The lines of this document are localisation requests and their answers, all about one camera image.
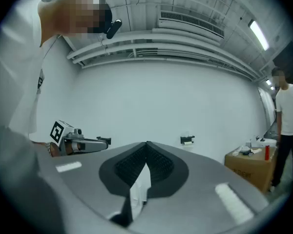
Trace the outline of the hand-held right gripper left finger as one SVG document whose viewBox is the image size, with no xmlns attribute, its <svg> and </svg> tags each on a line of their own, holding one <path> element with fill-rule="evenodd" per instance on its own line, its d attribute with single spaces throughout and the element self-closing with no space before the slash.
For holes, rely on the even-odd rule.
<svg viewBox="0 0 293 234">
<path fill-rule="evenodd" d="M 54 190 L 66 229 L 145 229 L 147 207 L 131 217 L 130 186 L 114 165 L 144 147 L 133 143 L 96 153 L 50 157 L 39 146 L 43 179 Z"/>
</svg>

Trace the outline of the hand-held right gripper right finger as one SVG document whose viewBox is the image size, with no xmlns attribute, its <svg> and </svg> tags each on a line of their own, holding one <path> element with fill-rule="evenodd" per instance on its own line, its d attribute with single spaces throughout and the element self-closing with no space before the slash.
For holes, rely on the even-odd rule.
<svg viewBox="0 0 293 234">
<path fill-rule="evenodd" d="M 262 193 L 221 163 L 168 145 L 147 142 L 151 187 L 137 234 L 238 234 L 267 206 Z"/>
</svg>

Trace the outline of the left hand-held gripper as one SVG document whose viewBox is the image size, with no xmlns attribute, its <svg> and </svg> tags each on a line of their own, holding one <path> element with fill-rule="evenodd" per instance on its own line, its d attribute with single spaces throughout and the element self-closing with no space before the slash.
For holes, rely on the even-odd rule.
<svg viewBox="0 0 293 234">
<path fill-rule="evenodd" d="M 50 133 L 50 137 L 52 138 L 52 142 L 57 144 L 61 153 L 60 156 L 67 156 L 65 152 L 65 144 L 67 142 L 81 143 L 77 140 L 82 140 L 84 138 L 81 129 L 75 128 L 62 120 L 55 121 Z M 84 151 L 86 153 L 100 152 L 106 150 L 108 147 L 109 144 L 105 140 L 84 140 Z"/>
</svg>

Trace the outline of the person's left forearm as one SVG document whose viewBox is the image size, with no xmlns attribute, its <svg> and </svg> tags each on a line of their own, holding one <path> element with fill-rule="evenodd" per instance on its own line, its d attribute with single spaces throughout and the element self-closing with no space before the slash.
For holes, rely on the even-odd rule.
<svg viewBox="0 0 293 234">
<path fill-rule="evenodd" d="M 44 146 L 48 150 L 51 157 L 57 157 L 57 156 L 61 155 L 57 144 L 54 142 L 35 142 L 35 141 L 33 141 L 33 143 Z"/>
</svg>

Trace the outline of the person's left hand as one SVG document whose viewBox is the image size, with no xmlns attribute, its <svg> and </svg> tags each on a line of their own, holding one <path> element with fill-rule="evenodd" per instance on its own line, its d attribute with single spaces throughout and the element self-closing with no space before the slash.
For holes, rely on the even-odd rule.
<svg viewBox="0 0 293 234">
<path fill-rule="evenodd" d="M 85 150 L 84 143 L 67 142 L 65 144 L 65 152 L 67 155 L 74 155 L 77 153 L 82 153 L 84 150 Z"/>
</svg>

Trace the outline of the brown cardboard box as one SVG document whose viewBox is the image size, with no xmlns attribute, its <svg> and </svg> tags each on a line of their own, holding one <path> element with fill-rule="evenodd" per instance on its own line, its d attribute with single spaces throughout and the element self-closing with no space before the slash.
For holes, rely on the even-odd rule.
<svg viewBox="0 0 293 234">
<path fill-rule="evenodd" d="M 225 155 L 224 165 L 257 187 L 262 193 L 266 193 L 274 173 L 277 148 L 270 148 L 268 160 L 265 160 L 265 148 L 251 156 L 241 153 L 237 156 L 232 154 L 233 152 L 230 152 Z"/>
</svg>

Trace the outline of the white rectangular cabinet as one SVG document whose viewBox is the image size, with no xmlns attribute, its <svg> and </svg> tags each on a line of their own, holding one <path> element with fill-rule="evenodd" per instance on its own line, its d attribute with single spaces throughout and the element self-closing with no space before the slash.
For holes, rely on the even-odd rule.
<svg viewBox="0 0 293 234">
<path fill-rule="evenodd" d="M 130 205 L 133 220 L 139 216 L 144 203 L 147 202 L 147 191 L 150 187 L 150 170 L 147 164 L 145 164 L 138 178 L 130 188 Z"/>
</svg>

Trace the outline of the white crumpled bag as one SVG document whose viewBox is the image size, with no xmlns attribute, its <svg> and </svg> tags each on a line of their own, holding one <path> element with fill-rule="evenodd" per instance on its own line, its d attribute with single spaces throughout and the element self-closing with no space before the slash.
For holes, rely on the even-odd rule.
<svg viewBox="0 0 293 234">
<path fill-rule="evenodd" d="M 248 146 L 240 146 L 235 151 L 232 152 L 233 156 L 238 156 L 239 154 L 242 154 L 244 156 L 252 156 L 253 154 L 261 152 L 261 148 L 252 149 Z"/>
</svg>

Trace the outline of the white plastic appliance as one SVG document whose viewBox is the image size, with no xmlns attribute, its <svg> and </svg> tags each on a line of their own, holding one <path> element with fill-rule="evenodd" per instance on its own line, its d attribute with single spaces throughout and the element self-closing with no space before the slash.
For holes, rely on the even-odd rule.
<svg viewBox="0 0 293 234">
<path fill-rule="evenodd" d="M 266 146 L 275 147 L 277 141 L 275 139 L 259 138 L 255 141 L 254 147 L 263 148 Z"/>
</svg>

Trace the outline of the white ceiling pipes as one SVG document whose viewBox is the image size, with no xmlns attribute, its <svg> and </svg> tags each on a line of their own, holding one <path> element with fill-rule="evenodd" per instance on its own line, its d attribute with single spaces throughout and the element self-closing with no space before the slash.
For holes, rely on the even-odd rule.
<svg viewBox="0 0 293 234">
<path fill-rule="evenodd" d="M 259 73 L 252 69 L 236 56 L 221 48 L 201 40 L 190 37 L 171 34 L 134 34 L 130 36 L 116 36 L 112 39 L 104 39 L 90 44 L 67 55 L 67 59 L 74 60 L 75 63 L 82 62 L 100 55 L 108 55 L 118 51 L 138 49 L 153 52 L 174 51 L 178 54 L 201 56 L 207 60 L 214 60 L 220 64 L 232 67 L 231 71 L 242 74 L 251 80 L 259 78 Z"/>
</svg>

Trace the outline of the person's white shirt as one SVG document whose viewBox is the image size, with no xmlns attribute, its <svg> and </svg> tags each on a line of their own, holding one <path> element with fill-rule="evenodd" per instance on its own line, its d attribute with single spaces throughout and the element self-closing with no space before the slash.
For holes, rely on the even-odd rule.
<svg viewBox="0 0 293 234">
<path fill-rule="evenodd" d="M 43 49 L 41 0 L 16 0 L 0 23 L 0 226 L 8 234 L 65 234 L 29 139 Z"/>
</svg>

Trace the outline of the white ceiling air conditioner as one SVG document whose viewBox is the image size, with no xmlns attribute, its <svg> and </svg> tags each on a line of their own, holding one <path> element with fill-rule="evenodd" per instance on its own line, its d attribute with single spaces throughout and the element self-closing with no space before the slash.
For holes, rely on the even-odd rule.
<svg viewBox="0 0 293 234">
<path fill-rule="evenodd" d="M 224 38 L 224 31 L 205 20 L 182 13 L 160 10 L 158 13 L 158 27 L 185 31 L 197 34 L 216 42 Z"/>
</svg>

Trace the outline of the short ceiling light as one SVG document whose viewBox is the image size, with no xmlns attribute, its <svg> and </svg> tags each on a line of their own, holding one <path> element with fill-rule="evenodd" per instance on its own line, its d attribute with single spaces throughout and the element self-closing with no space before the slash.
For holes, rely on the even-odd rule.
<svg viewBox="0 0 293 234">
<path fill-rule="evenodd" d="M 269 44 L 268 44 L 260 26 L 259 26 L 259 24 L 256 21 L 251 20 L 249 22 L 248 26 L 252 30 L 252 32 L 255 34 L 257 39 L 259 40 L 264 51 L 267 51 L 269 49 Z"/>
</svg>

